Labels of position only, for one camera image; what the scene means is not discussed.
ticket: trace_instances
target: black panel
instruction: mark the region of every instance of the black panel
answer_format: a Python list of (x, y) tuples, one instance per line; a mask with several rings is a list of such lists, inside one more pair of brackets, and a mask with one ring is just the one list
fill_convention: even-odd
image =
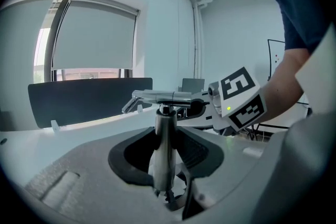
[(151, 78), (82, 79), (31, 84), (28, 93), (37, 126), (46, 128), (52, 120), (65, 126), (120, 115), (134, 90), (152, 88)]
[[(243, 86), (241, 83), (241, 79), (245, 79), (247, 85)], [(249, 75), (245, 67), (240, 68), (238, 71), (221, 80), (221, 84), (223, 91), (223, 100), (241, 94), (255, 86), (251, 76)], [(236, 90), (234, 92), (228, 93), (227, 91), (230, 90), (232, 87), (235, 87)]]
[(204, 90), (204, 79), (183, 79), (182, 91), (191, 92), (192, 94), (202, 92)]
[(159, 144), (154, 127), (150, 127), (113, 147), (108, 157), (109, 165), (128, 184), (153, 186), (153, 177), (148, 174), (148, 168)]

